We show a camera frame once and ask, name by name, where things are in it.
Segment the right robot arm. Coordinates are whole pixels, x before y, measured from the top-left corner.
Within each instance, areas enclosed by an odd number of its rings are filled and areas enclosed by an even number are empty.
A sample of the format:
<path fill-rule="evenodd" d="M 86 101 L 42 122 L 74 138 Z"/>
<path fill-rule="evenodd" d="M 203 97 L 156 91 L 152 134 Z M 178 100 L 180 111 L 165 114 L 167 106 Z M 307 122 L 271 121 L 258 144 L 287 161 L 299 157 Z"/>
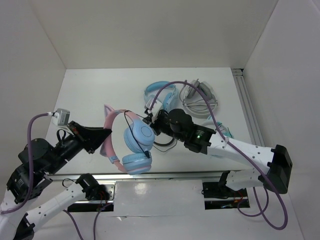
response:
<path fill-rule="evenodd" d="M 288 192 L 293 163 L 286 147 L 264 147 L 249 144 L 220 134 L 218 131 L 198 125 L 183 109 L 146 109 L 143 121 L 158 136 L 165 134 L 183 143 L 189 151 L 207 156 L 218 156 L 251 166 L 251 169 L 223 172 L 218 190 L 230 196 L 243 188 L 264 187 L 286 194 Z"/>

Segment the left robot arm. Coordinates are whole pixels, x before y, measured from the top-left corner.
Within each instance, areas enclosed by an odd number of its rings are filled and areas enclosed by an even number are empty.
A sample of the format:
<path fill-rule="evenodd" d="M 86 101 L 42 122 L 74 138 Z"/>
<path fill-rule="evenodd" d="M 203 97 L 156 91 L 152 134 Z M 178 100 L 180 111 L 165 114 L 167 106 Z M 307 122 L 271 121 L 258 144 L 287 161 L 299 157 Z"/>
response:
<path fill-rule="evenodd" d="M 21 165 L 11 174 L 0 205 L 0 238 L 2 240 L 31 240 L 48 220 L 73 203 L 86 199 L 107 201 L 104 186 L 90 173 L 81 174 L 62 193 L 47 203 L 30 210 L 56 174 L 79 152 L 93 154 L 112 133 L 103 127 L 85 127 L 71 121 L 70 133 L 57 130 L 58 142 L 52 146 L 43 138 L 30 140 L 18 154 Z"/>

